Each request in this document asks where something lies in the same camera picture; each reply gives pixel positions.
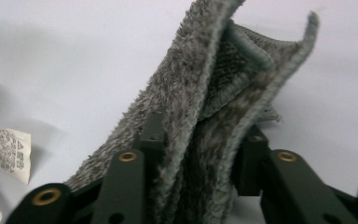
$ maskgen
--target gray felt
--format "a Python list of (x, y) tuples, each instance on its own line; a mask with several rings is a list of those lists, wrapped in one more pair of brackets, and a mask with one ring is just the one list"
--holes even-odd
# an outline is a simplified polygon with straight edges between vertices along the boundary
[(111, 156), (130, 148), (145, 116), (166, 106), (168, 146), (148, 215), (158, 224), (224, 223), (241, 139), (257, 120), (279, 120), (270, 102), (310, 54), (318, 28), (311, 13), (302, 41), (270, 39), (229, 19), (242, 2), (192, 4), (146, 90), (65, 182), (72, 190), (102, 177)]

